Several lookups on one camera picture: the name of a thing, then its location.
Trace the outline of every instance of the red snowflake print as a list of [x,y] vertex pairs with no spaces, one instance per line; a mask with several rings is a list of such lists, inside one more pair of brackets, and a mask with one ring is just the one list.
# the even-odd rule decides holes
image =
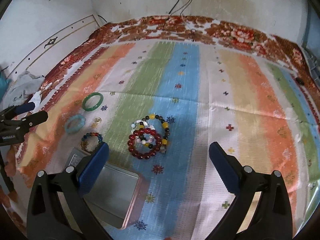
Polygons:
[[228,126],[226,126],[226,129],[228,129],[231,132],[234,129],[234,127],[231,126],[231,124],[229,124]]
[[154,172],[155,174],[163,173],[163,169],[164,169],[164,167],[156,164],[156,165],[153,165],[152,172]]

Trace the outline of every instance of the light blue bangle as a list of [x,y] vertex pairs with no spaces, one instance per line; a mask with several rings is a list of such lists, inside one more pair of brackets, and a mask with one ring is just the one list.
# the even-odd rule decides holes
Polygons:
[[[69,124],[73,121],[79,119],[79,123],[76,126],[71,126],[68,128]],[[68,134],[73,134],[78,132],[85,124],[85,117],[82,114],[76,114],[68,119],[68,121],[64,124],[64,130]]]

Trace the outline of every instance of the jade bangle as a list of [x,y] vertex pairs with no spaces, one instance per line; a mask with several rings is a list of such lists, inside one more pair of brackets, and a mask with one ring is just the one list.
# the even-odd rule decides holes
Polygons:
[[[85,107],[85,104],[86,102],[92,98],[93,96],[100,96],[100,100],[99,102],[93,106],[93,107],[90,107],[90,108],[87,108]],[[90,112],[90,111],[93,111],[93,110],[96,110],[103,102],[103,95],[101,93],[98,93],[98,92],[94,92],[94,93],[91,93],[90,95],[88,95],[82,102],[82,108],[84,109],[84,111],[87,111],[87,112]]]

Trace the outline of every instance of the gray cloth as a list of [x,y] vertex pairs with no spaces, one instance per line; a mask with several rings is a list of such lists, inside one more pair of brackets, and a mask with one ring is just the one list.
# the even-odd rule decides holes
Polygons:
[[44,81],[44,76],[34,76],[29,71],[21,73],[16,84],[9,88],[3,98],[3,109],[9,106],[22,105],[30,95],[37,92]]

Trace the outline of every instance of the green stripe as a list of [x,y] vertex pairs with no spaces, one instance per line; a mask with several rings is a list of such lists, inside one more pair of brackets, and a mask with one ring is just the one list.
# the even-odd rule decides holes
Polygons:
[[127,145],[132,129],[130,124],[149,114],[148,110],[153,105],[153,96],[171,58],[174,44],[174,42],[157,43],[149,52],[150,57],[137,67],[124,93],[119,97],[119,107],[103,136],[110,148],[109,163],[130,167],[131,156]]
[[312,165],[308,167],[308,173],[309,173],[309,180],[310,182],[316,181],[320,177],[319,172],[319,165],[318,165],[318,156],[317,156],[317,150],[316,145],[313,141],[313,136],[310,131],[310,124],[307,121],[307,118],[303,112],[303,109],[300,105],[300,102],[298,98],[296,97],[295,93],[289,86],[289,83],[281,73],[280,69],[278,67],[273,66],[272,64],[268,64],[271,68],[274,77],[278,80],[278,83],[280,84],[280,87],[282,91],[284,92],[287,100],[293,104],[293,110],[298,116],[299,121],[299,129],[302,133],[302,141],[306,142],[303,143],[304,150],[306,152],[307,159],[312,159]]

